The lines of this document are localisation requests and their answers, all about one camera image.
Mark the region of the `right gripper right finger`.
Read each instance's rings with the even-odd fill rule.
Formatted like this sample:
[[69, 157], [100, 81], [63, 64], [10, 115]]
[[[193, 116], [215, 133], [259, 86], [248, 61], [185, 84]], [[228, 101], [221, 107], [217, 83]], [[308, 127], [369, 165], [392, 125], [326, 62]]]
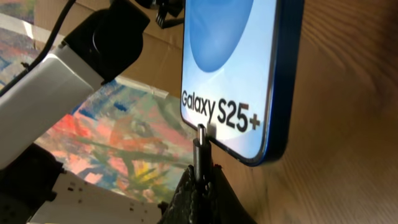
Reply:
[[207, 223], [211, 224], [256, 224], [237, 198], [222, 167], [210, 166], [206, 185]]

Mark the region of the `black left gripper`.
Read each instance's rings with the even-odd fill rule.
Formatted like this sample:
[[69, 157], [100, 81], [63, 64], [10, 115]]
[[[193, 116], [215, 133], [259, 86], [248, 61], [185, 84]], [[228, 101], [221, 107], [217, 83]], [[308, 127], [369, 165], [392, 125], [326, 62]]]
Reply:
[[184, 18], [177, 19], [185, 8], [184, 0], [136, 0], [136, 2], [146, 9], [157, 10], [155, 23], [161, 29], [168, 29], [184, 23]]

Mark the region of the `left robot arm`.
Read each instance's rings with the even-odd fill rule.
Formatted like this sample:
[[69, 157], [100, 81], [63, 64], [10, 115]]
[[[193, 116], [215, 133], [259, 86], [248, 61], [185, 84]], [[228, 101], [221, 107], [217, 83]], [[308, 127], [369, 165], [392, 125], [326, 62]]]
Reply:
[[159, 223], [164, 204], [141, 203], [64, 170], [35, 141], [137, 60], [149, 18], [115, 1], [49, 45], [1, 90], [2, 223]]

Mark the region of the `blue Galaxy smartphone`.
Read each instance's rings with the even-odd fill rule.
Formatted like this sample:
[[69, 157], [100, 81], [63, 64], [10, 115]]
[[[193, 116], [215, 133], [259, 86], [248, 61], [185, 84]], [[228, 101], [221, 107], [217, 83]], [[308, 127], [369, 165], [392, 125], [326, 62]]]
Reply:
[[186, 0], [180, 114], [247, 166], [288, 137], [303, 0]]

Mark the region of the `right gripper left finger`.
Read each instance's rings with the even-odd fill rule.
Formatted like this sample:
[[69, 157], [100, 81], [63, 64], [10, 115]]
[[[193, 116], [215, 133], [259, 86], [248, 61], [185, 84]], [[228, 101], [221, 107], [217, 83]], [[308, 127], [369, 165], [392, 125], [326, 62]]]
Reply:
[[193, 166], [189, 165], [181, 176], [171, 202], [158, 224], [199, 223], [199, 194]]

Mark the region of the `colourful painted sheet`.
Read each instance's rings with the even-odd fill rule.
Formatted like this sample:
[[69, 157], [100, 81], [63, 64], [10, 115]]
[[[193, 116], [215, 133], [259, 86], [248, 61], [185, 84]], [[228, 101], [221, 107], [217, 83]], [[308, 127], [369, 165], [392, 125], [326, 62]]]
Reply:
[[[1, 90], [37, 59], [54, 29], [58, 33], [52, 47], [57, 48], [88, 17], [103, 10], [60, 35], [76, 1], [67, 1], [51, 31], [34, 24], [35, 2], [1, 2]], [[35, 143], [87, 183], [141, 202], [169, 202], [182, 172], [193, 162], [195, 134], [181, 118], [180, 97], [122, 73]]]

